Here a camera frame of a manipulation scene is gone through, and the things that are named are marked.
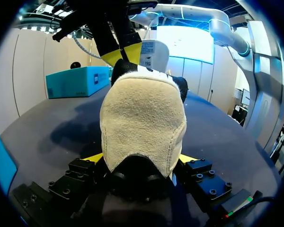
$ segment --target white label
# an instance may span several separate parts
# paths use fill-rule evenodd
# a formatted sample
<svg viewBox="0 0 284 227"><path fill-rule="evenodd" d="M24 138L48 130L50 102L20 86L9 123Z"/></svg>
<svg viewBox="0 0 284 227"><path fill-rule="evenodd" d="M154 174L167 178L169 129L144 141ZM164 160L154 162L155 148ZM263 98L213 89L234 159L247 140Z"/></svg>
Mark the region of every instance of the white label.
<svg viewBox="0 0 284 227"><path fill-rule="evenodd" d="M151 56L146 56L143 61L144 61L145 67L151 68L151 66L152 66Z"/></svg>
<svg viewBox="0 0 284 227"><path fill-rule="evenodd" d="M155 53L155 42L142 43L141 54Z"/></svg>

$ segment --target person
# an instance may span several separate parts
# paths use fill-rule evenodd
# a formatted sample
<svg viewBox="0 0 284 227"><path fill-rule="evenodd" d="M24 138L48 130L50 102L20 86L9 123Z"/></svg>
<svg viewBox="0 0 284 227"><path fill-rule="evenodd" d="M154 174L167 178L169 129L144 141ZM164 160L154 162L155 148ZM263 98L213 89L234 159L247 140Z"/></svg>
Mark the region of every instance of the person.
<svg viewBox="0 0 284 227"><path fill-rule="evenodd" d="M76 68L81 68L80 62L75 61L71 64L71 69L76 69Z"/></svg>

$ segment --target cardboard box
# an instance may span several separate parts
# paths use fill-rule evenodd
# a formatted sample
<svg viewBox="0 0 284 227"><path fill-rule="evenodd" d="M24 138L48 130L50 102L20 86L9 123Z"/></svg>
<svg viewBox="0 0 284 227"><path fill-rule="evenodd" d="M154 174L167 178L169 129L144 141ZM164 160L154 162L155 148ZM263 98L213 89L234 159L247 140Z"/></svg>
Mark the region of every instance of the cardboard box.
<svg viewBox="0 0 284 227"><path fill-rule="evenodd" d="M48 98L89 97L109 84L106 66L88 66L46 76Z"/></svg>

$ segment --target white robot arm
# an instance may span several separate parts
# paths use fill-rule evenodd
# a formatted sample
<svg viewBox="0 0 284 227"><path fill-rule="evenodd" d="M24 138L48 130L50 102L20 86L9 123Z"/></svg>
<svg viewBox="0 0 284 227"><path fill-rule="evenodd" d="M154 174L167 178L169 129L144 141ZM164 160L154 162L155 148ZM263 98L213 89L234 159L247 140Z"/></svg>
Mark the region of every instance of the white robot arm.
<svg viewBox="0 0 284 227"><path fill-rule="evenodd" d="M188 5L158 4L154 9L148 8L141 14L132 16L131 20L149 26L153 21L158 24L158 17L208 22L209 32L214 39L231 46L243 57L250 53L248 42L231 30L227 14L220 10Z"/></svg>

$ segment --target round table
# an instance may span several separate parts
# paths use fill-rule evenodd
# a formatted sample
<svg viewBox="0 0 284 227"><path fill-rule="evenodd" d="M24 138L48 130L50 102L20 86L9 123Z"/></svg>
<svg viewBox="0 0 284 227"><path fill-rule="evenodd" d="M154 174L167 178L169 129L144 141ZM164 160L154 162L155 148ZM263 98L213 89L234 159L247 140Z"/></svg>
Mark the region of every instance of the round table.
<svg viewBox="0 0 284 227"><path fill-rule="evenodd" d="M87 98L45 100L1 134L2 142L18 166L11 189L32 181L47 189L48 182L58 180L73 159L99 153L99 111L109 88ZM263 196L276 194L280 176L253 137L227 114L191 92L184 106L187 117L184 155L211 161L216 174L232 182L233 193L244 188L252 194L256 190ZM187 208L193 225L203 226L208 216L190 195L180 194L178 211ZM245 226L250 226L266 206L267 203L258 204L244 220Z"/></svg>

